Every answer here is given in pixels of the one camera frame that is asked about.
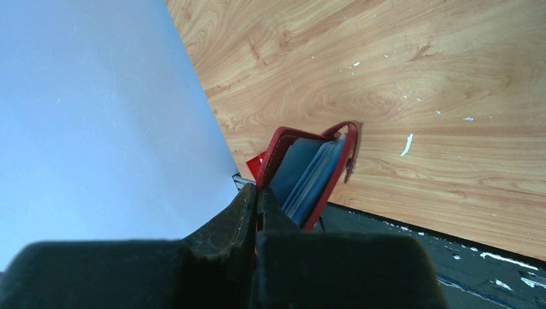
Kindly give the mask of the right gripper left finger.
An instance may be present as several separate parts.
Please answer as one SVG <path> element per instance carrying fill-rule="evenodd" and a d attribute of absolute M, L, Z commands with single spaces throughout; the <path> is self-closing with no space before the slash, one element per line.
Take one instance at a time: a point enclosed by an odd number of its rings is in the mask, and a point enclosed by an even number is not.
<path fill-rule="evenodd" d="M 182 240 L 196 262 L 230 282 L 245 280 L 252 266 L 257 199 L 256 186 L 245 184 L 225 209 Z"/>

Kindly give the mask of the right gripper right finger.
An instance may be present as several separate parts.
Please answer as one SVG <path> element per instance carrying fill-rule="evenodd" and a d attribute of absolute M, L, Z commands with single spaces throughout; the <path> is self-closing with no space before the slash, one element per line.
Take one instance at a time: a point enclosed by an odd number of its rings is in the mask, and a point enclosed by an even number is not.
<path fill-rule="evenodd" d="M 275 254 L 294 251 L 302 230 L 281 209 L 272 189 L 259 192 L 257 211 L 257 256 L 264 250 Z"/>

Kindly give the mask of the red leather card holder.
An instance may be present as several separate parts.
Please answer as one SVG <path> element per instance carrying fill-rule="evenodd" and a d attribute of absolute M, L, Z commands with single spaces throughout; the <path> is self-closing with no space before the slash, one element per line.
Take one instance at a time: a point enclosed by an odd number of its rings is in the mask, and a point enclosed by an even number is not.
<path fill-rule="evenodd" d="M 340 177 L 353 174 L 362 122 L 340 122 L 320 134 L 276 129 L 268 148 L 247 161 L 259 190 L 270 189 L 279 208 L 298 227 L 311 231 Z"/>

